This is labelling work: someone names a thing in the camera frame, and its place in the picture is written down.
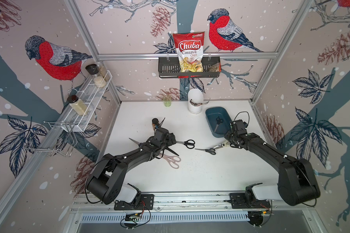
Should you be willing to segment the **teal plastic storage box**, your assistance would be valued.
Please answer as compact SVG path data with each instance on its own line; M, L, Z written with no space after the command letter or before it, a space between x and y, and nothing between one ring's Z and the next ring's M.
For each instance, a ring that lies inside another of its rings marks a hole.
M214 137L223 138L231 129L231 118L223 107L212 107L205 111L206 120Z

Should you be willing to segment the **pink kitchen scissors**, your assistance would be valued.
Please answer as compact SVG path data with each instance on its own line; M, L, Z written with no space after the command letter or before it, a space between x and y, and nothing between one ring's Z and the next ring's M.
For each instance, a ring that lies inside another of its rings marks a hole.
M168 156L163 155L162 159L168 162L171 168L173 169L179 169L179 163L181 162L181 158L178 156Z

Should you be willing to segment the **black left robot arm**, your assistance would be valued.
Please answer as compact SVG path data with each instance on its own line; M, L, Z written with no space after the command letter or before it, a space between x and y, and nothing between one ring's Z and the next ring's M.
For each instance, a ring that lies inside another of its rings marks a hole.
M88 176L85 190L104 204L112 203L119 196L127 172L155 159L165 150L172 151L169 147L176 143L175 135L160 127L154 136L133 151L116 156L105 154Z

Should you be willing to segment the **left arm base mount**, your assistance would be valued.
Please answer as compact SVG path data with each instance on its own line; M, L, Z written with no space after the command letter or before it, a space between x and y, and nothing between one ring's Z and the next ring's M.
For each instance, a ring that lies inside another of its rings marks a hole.
M130 203L124 201L116 201L114 205L114 210L123 211L123 210L143 210L153 209L154 204L154 194L137 194L134 200Z

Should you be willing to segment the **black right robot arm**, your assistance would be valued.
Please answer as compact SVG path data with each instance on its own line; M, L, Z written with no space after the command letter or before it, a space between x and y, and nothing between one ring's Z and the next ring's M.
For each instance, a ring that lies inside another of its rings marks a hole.
M255 133L248 133L242 120L230 122L224 138L233 148L245 149L263 159L278 173L277 184L255 184L247 187L257 200L284 201L290 206L320 197L320 188L311 163L296 159L267 144Z

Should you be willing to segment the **small black scissors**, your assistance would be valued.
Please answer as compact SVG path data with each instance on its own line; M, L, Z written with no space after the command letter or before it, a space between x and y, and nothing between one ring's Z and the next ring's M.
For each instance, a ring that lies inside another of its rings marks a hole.
M223 123L223 122L224 122L224 120L223 120L222 118L220 118L219 116L216 118L216 127L215 127L215 129L214 129L214 132L217 131L219 125L220 125L221 123Z

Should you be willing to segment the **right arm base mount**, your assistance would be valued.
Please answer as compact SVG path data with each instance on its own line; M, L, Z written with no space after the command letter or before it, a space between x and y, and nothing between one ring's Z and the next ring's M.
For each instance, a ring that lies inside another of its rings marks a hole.
M232 209L270 209L271 204L267 200L258 200L251 194L244 192L229 193L229 201Z

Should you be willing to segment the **large black scissors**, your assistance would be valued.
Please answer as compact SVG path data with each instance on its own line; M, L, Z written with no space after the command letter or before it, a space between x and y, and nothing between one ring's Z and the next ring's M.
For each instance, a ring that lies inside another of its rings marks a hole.
M177 154L175 151L173 151L172 149L170 149L169 147L166 147L165 150L169 151L170 153L179 156L179 154Z

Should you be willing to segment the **dark blue handled scissors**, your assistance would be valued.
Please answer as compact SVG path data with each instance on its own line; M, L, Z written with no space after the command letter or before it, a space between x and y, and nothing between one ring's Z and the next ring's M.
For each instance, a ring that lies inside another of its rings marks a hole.
M138 142L138 141L136 141L136 140L134 140L134 139L131 139L131 138L129 138L132 142L134 142L135 144L137 144L139 147L141 147L142 145L143 145L143 143L141 143L141 142Z

